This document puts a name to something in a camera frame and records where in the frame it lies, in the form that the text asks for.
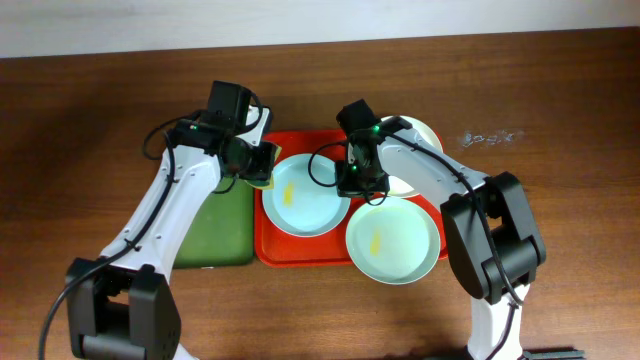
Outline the mint green plate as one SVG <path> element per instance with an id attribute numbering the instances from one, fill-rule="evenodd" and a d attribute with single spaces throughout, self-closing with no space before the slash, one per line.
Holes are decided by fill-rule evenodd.
<path id="1" fill-rule="evenodd" d="M 387 285 L 406 285 L 435 267 L 443 237 L 423 207 L 388 198 L 379 206 L 360 206 L 347 224 L 345 241 L 351 261 L 364 275 Z"/>

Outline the yellow green sponge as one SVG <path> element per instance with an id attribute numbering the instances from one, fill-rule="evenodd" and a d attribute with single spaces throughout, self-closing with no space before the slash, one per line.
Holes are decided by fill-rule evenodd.
<path id="1" fill-rule="evenodd" d="M 274 188 L 274 185 L 275 185 L 274 168 L 277 164 L 278 157 L 282 151 L 282 147 L 271 142 L 269 142 L 269 145 L 274 148 L 274 154 L 272 156 L 273 166 L 271 168 L 269 178 L 267 180 L 246 180 L 246 183 L 254 189 L 271 190 Z"/>

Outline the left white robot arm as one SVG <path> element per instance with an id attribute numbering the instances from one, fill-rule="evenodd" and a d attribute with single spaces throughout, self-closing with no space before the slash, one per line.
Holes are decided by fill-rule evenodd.
<path id="1" fill-rule="evenodd" d="M 165 143 L 155 178 L 97 259 L 77 258 L 58 298 L 80 359 L 188 359 L 170 289 L 187 232 L 223 178 L 265 184 L 278 148 L 264 140 L 270 108 L 198 110 L 158 127 Z"/>

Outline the light blue plate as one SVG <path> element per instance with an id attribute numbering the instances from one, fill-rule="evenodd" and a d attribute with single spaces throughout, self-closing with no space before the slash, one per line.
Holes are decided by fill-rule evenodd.
<path id="1" fill-rule="evenodd" d="M 346 217 L 351 200 L 337 188 L 323 187 L 308 172 L 310 153 L 290 156 L 273 170 L 273 187 L 261 195 L 263 209 L 279 230 L 296 237 L 316 237 L 336 228 Z"/>

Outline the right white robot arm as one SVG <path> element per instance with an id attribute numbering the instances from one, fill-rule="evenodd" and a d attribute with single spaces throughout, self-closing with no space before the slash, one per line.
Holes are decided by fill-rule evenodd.
<path id="1" fill-rule="evenodd" d="M 399 117 L 340 115 L 347 155 L 338 193 L 367 198 L 401 179 L 438 207 L 451 269 L 471 297 L 469 359 L 523 359 L 523 302 L 546 248 L 521 182 L 490 176 L 437 150 Z"/>

